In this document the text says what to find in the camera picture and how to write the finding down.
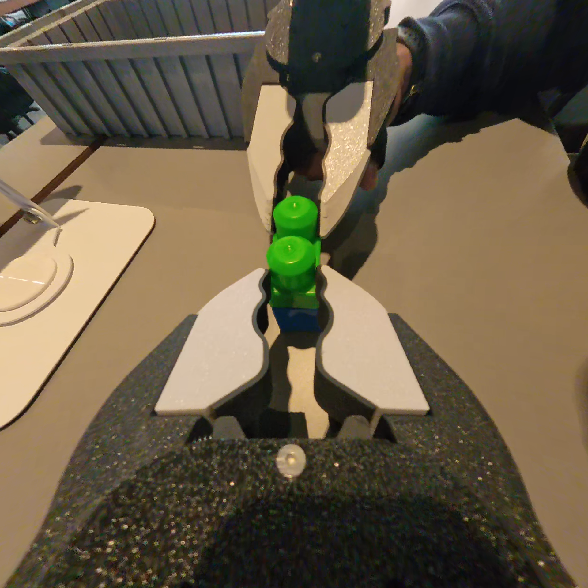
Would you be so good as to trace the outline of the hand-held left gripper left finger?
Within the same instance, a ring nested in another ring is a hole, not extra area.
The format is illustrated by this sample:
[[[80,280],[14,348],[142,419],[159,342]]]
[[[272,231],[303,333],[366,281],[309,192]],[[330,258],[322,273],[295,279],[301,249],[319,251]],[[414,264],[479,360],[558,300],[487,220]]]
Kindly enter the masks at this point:
[[[158,416],[259,417],[271,398],[267,269],[204,305],[155,405]]]

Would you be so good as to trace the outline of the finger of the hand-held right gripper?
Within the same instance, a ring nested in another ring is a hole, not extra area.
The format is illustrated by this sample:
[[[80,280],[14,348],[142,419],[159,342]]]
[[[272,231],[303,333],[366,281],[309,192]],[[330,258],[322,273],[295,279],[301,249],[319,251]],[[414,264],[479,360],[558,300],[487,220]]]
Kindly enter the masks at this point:
[[[254,201],[264,229],[272,234],[283,139],[293,125],[296,100],[281,85],[262,85],[246,153]]]
[[[326,101],[328,137],[322,160],[321,238],[328,237],[349,209],[370,159],[368,148],[373,82],[354,82]]]

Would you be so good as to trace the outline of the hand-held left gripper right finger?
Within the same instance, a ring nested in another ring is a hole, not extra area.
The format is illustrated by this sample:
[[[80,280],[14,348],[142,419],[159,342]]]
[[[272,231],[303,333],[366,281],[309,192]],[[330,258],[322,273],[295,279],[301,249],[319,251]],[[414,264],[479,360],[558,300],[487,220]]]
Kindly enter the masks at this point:
[[[384,306],[326,265],[317,271],[315,399],[329,416],[416,415],[429,403]]]

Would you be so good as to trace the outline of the blue single-stud block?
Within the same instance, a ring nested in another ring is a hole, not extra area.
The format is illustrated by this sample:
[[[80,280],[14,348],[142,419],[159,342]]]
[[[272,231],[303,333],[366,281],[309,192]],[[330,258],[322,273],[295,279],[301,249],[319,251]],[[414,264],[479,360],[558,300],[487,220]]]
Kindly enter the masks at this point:
[[[318,309],[273,307],[273,315],[281,333],[319,333]]]

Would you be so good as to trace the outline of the green two-stud block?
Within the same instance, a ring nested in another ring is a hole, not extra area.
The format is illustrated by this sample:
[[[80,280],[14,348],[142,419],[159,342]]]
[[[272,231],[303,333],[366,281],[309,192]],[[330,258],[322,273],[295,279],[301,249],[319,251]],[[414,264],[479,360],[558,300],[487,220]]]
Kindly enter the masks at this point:
[[[275,233],[266,255],[274,308],[314,311],[320,263],[318,207],[304,196],[284,198],[273,210]]]

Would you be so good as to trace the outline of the person's right hand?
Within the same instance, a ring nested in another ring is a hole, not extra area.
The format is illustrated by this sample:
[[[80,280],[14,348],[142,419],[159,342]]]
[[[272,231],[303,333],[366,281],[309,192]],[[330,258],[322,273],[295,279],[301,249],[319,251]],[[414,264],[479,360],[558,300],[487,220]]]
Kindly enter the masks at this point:
[[[403,44],[396,45],[396,55],[398,57],[399,73],[401,74],[401,84],[398,87],[398,91],[394,97],[391,105],[390,112],[388,114],[388,123],[392,123],[395,117],[397,117],[405,94],[409,91],[410,78],[412,76],[412,56],[409,49]],[[364,171],[362,180],[359,186],[365,190],[370,191],[376,188],[378,183],[378,172],[381,168],[378,158],[371,154],[369,162]]]

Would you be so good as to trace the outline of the grey ribbed plastic bin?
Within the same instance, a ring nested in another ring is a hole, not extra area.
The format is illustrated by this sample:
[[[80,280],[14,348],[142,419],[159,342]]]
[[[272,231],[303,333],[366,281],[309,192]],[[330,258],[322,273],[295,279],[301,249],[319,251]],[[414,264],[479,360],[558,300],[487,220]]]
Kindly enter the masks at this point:
[[[68,135],[241,138],[277,1],[75,1],[1,36],[1,65]]]

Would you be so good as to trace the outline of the black office chair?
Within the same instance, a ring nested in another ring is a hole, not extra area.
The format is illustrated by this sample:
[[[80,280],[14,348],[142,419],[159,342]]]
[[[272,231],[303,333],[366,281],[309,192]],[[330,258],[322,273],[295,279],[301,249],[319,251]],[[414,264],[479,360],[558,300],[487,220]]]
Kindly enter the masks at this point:
[[[25,119],[31,126],[35,122],[29,117],[30,112],[37,112],[34,100],[18,81],[1,67],[1,135],[11,141],[22,133],[18,126],[20,119]]]

